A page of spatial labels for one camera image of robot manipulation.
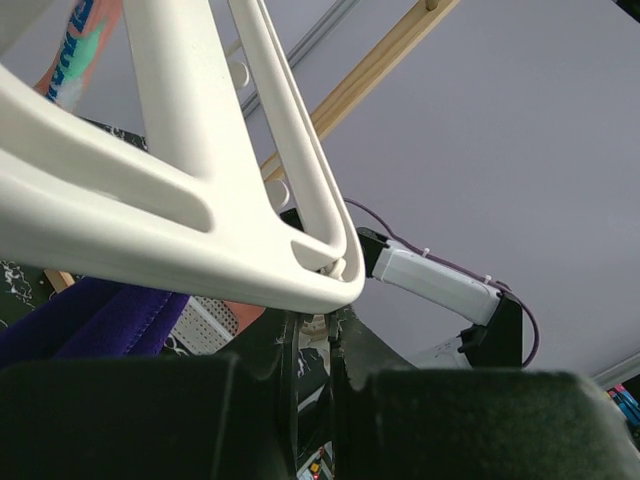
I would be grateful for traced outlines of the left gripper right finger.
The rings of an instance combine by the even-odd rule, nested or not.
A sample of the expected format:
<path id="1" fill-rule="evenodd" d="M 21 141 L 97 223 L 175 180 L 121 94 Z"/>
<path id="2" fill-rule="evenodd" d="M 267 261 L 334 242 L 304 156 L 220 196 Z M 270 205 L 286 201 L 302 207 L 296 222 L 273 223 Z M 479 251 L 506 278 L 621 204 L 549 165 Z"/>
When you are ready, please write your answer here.
<path id="1" fill-rule="evenodd" d="M 418 369 L 328 318 L 338 479 L 635 479 L 622 414 L 570 372 Z"/>

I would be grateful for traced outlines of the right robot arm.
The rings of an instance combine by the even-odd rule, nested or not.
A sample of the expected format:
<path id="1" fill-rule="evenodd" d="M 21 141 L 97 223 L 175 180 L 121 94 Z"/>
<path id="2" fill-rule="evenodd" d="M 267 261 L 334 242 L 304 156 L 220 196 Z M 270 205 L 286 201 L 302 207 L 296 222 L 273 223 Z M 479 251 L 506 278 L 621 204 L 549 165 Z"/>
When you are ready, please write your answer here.
<path id="1" fill-rule="evenodd" d="M 515 296 L 407 250 L 366 227 L 357 229 L 366 276 L 396 286 L 470 323 L 457 336 L 413 357 L 422 369 L 521 368 L 523 307 Z"/>

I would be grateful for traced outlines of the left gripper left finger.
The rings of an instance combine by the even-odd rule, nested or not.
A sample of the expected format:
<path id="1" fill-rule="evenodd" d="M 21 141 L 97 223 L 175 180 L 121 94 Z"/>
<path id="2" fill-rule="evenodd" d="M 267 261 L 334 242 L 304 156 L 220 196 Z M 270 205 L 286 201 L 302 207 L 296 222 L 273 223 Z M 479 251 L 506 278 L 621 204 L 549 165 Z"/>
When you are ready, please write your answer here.
<path id="1" fill-rule="evenodd" d="M 1 374 L 5 479 L 291 479 L 300 319 L 209 356 L 22 363 Z"/>

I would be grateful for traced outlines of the white plastic clip hanger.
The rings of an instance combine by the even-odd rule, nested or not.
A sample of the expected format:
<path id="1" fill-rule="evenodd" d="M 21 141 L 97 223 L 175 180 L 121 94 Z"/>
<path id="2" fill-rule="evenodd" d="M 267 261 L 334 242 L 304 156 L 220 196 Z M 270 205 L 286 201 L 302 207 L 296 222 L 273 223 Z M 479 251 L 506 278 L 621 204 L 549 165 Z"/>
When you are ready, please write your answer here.
<path id="1" fill-rule="evenodd" d="M 128 1 L 146 150 L 1 73 L 3 258 L 309 314 L 359 297 L 359 240 L 266 5 L 230 11 L 302 228 L 271 205 L 210 5 Z"/>

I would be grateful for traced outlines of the purple sock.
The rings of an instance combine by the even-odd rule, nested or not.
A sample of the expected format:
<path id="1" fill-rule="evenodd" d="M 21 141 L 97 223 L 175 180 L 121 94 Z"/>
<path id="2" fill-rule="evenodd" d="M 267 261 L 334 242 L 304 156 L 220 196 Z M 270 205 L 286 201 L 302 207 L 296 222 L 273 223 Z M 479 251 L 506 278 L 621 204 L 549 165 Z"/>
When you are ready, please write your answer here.
<path id="1" fill-rule="evenodd" d="M 189 299 L 85 277 L 1 332 L 1 367 L 49 359 L 155 356 Z"/>

